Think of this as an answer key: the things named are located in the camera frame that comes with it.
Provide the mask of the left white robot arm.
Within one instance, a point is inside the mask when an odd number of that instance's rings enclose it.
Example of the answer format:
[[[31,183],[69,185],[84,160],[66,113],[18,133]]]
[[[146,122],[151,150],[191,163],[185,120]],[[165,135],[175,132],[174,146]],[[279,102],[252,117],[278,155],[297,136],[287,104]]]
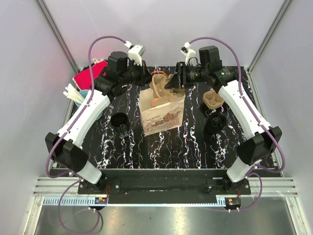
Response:
[[[89,182],[89,189],[96,194],[105,190],[102,173],[82,150],[84,138],[96,118],[110,102],[122,92],[123,86],[143,86],[151,82],[152,76],[142,59],[143,50],[132,47],[127,53],[111,53],[87,97],[70,120],[57,132],[45,138],[49,150],[48,159],[66,167],[78,177]]]

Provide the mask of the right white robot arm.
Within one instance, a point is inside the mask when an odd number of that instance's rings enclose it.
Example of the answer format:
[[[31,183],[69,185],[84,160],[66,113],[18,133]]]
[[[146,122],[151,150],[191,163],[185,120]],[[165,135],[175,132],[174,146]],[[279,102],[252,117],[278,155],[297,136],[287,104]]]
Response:
[[[237,159],[222,178],[224,192],[233,194],[243,183],[252,168],[270,156],[276,149],[282,131],[267,122],[240,83],[241,69],[224,67],[216,46],[199,49],[200,63],[191,65],[196,52],[189,42],[181,48],[184,62],[178,62],[176,70],[165,89],[181,89],[195,83],[205,82],[228,104],[239,121],[246,141],[237,147]]]

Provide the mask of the cream bear paper bag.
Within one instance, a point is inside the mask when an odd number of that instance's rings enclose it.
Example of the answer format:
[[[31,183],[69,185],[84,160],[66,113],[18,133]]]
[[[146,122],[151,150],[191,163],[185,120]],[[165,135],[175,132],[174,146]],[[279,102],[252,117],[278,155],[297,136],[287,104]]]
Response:
[[[182,126],[185,96],[165,100],[148,87],[139,93],[140,121],[145,136]]]

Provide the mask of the brown pulp cup carrier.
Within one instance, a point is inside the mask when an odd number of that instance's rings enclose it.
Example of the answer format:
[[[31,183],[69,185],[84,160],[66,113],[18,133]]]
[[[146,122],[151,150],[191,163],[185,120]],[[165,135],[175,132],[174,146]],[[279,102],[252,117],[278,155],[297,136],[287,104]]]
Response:
[[[172,79],[173,74],[166,76],[164,74],[154,74],[149,87],[153,90],[153,97],[165,100],[171,100],[176,97],[185,96],[184,89],[165,89],[165,85]]]

